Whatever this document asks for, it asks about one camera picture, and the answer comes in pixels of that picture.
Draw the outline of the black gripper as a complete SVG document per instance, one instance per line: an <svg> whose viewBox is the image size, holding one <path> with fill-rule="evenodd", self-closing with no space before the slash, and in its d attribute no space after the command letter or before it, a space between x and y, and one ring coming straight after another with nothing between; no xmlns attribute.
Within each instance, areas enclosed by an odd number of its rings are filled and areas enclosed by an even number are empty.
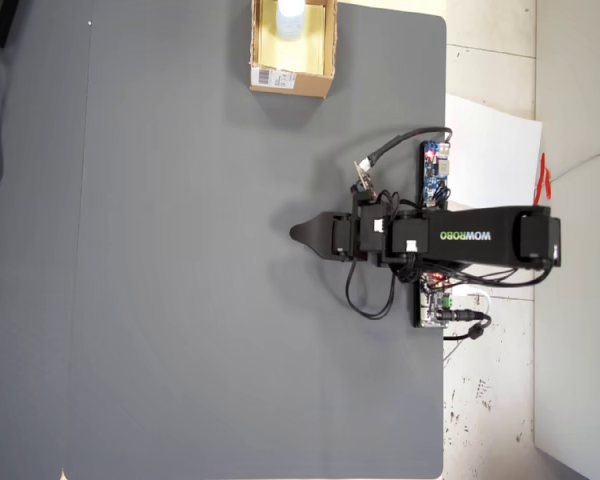
<svg viewBox="0 0 600 480"><path fill-rule="evenodd" d="M349 212L322 212L311 220L294 225L289 235L319 257L339 261L362 259L357 202L352 203Z"/></svg>

